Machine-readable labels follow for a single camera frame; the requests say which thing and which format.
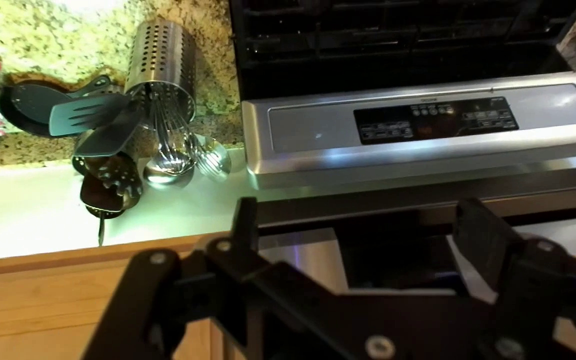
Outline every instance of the stove control panel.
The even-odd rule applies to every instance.
[[[361,144],[517,131],[503,97],[354,110]]]

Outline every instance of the granite backsplash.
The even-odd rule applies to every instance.
[[[152,17],[169,19],[196,39],[197,131],[239,144],[228,0],[0,0],[3,73],[11,80],[42,77],[78,86],[106,71],[121,82],[136,29]],[[576,25],[558,48],[576,64]],[[71,150],[70,138],[5,134],[0,169],[50,166],[66,163]]]

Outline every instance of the countertop edge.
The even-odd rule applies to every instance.
[[[143,242],[104,246],[104,249],[83,249],[83,251],[64,251],[64,252],[50,252],[50,254],[0,259],[0,274],[127,260],[136,252],[150,251],[150,249],[169,249],[183,256],[191,252],[197,245],[207,242],[212,239],[220,239],[220,236],[223,235],[214,232],[214,235],[180,236],[180,239],[164,239],[164,241],[143,241]]]

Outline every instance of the stove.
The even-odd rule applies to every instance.
[[[576,0],[229,3],[258,187],[576,156]]]

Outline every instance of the black appliance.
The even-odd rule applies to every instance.
[[[249,99],[567,71],[576,0],[229,0]]]

